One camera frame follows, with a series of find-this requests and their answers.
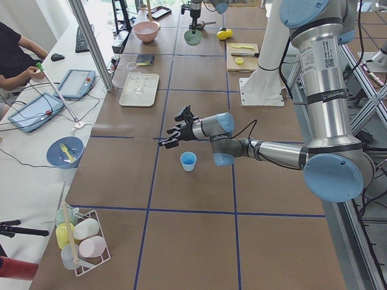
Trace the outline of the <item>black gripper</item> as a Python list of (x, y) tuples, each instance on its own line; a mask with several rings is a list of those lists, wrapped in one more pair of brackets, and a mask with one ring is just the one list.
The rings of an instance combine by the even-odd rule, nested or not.
[(197, 140), (201, 137), (201, 120), (194, 120), (192, 123), (185, 124), (179, 123), (174, 127), (168, 129), (166, 131), (170, 136), (178, 136), (178, 137), (169, 137), (165, 140), (159, 141), (159, 146), (164, 146), (167, 149), (177, 147), (179, 145), (179, 141), (191, 141)]
[(195, 26), (197, 26), (198, 19), (201, 16), (201, 7), (190, 8), (190, 16), (192, 18), (192, 23), (190, 25), (190, 30), (192, 34), (195, 34)]

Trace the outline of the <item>person forearm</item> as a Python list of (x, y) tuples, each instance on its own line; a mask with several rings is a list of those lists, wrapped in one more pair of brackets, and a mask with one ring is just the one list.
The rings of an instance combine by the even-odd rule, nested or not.
[(0, 86), (1, 89), (12, 91), (18, 87), (25, 86), (29, 80), (29, 76), (24, 73), (11, 78), (5, 78), (3, 75), (0, 75)]

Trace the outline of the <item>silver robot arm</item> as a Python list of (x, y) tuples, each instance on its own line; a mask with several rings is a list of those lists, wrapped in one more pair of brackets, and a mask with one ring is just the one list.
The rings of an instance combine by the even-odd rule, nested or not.
[[(201, 0), (192, 0), (188, 3), (188, 10), (190, 11), (190, 17), (192, 18), (192, 22), (189, 28), (193, 30), (193, 34), (195, 34), (198, 20), (201, 16), (202, 2), (203, 1)], [(228, 9), (231, 4), (233, 4), (233, 0), (210, 0), (210, 3), (213, 5), (215, 11), (221, 15)]]
[(311, 141), (306, 146), (236, 138), (230, 114), (195, 117), (190, 107), (175, 117), (176, 126), (160, 142), (208, 138), (217, 166), (237, 157), (268, 161), (301, 170), (311, 192), (330, 202), (349, 201), (370, 184), (375, 166), (351, 132), (347, 90), (340, 68), (339, 47), (356, 30), (356, 1), (275, 1), (259, 55), (261, 69), (280, 66), (287, 45), (299, 51)]

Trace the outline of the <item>person right hand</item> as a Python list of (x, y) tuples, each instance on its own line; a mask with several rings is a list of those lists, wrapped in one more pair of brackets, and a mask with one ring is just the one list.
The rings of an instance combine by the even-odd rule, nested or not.
[(25, 73), (29, 79), (43, 79), (45, 77), (43, 72), (35, 66), (28, 67)]

